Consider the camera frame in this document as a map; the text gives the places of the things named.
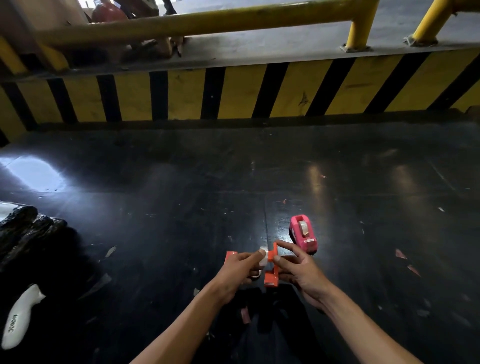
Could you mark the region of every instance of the black stripe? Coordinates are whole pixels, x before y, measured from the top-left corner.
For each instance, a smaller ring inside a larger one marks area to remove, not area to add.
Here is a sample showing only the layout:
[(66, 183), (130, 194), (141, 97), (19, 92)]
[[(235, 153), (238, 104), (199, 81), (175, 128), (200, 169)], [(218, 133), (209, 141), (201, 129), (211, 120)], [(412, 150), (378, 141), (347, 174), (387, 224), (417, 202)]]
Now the black stripe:
[(9, 143), (7, 137), (3, 133), (2, 130), (0, 130), (0, 148), (6, 146)]
[(2, 87), (10, 99), (10, 102), (12, 103), (13, 108), (17, 112), (17, 115), (22, 121), (25, 129), (27, 131), (35, 130), (37, 128), (35, 118), (33, 117), (33, 114), (30, 111), (30, 108), (28, 107), (28, 104), (20, 92), (17, 84), (14, 82), (5, 82), (2, 84)]
[(168, 73), (150, 72), (153, 120), (168, 120)]
[(322, 116), (355, 63), (355, 58), (333, 60), (305, 116)]
[(377, 114), (384, 112), (429, 55), (430, 52), (404, 55), (367, 106), (365, 113)]
[(104, 74), (97, 76), (100, 95), (102, 96), (103, 110), (107, 122), (121, 121), (121, 112), (119, 98), (117, 95), (117, 87), (115, 85), (115, 77), (112, 74)]
[(78, 122), (77, 115), (73, 109), (67, 87), (61, 78), (52, 78), (47, 80), (50, 90), (52, 91), (57, 107), (59, 108), (61, 118), (66, 124), (75, 124)]
[(267, 65), (264, 80), (258, 92), (257, 103), (253, 109), (252, 118), (269, 118), (273, 105), (287, 73), (289, 62), (271, 63)]
[(222, 98), (225, 67), (207, 68), (205, 70), (204, 98), (200, 119), (216, 120)]
[(427, 110), (446, 110), (451, 108), (478, 80), (480, 80), (480, 54), (440, 94)]

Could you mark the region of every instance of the black floor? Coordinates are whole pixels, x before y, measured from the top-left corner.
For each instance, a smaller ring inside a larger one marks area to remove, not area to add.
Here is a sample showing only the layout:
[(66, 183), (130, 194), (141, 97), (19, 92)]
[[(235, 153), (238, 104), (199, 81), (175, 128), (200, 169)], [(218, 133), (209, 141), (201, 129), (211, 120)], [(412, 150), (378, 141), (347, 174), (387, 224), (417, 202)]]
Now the black floor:
[[(66, 238), (25, 268), (47, 298), (0, 362), (128, 363), (227, 250), (288, 240), (289, 219), (301, 213), (327, 276), (400, 344), (425, 363), (480, 360), (474, 123), (31, 133), (0, 154), (0, 199), (63, 218), (80, 237), (78, 249)], [(253, 323), (235, 326), (226, 312), (231, 326), (217, 321), (199, 357), (318, 363), (324, 352), (355, 362), (328, 319), (303, 309), (288, 286), (242, 294)]]

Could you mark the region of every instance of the red object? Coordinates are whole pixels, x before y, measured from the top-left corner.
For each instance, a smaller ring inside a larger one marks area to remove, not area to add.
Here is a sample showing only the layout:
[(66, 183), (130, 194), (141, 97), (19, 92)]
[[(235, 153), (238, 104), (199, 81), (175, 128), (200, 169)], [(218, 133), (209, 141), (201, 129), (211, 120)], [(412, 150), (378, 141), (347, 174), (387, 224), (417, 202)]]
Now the red object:
[(238, 254), (238, 252), (230, 252), (230, 251), (228, 251), (228, 252), (227, 252), (227, 256), (225, 257), (225, 262), (227, 261), (227, 259), (228, 259), (229, 256), (234, 255), (234, 254)]
[[(268, 252), (268, 261), (273, 262), (275, 255), (278, 255), (278, 246), (273, 243), (273, 250)], [(278, 287), (278, 265), (274, 265), (273, 270), (265, 272), (265, 287)]]
[[(307, 224), (308, 232), (306, 234), (302, 233), (300, 221), (304, 221)], [(313, 255), (317, 252), (317, 238), (315, 238), (315, 235), (313, 233), (310, 219), (305, 215), (297, 215), (292, 217), (292, 220), (290, 221), (290, 238), (304, 252), (307, 252), (310, 255)]]
[(94, 23), (110, 23), (120, 20), (128, 20), (128, 18), (121, 9), (108, 0), (103, 0), (92, 13), (92, 22)]

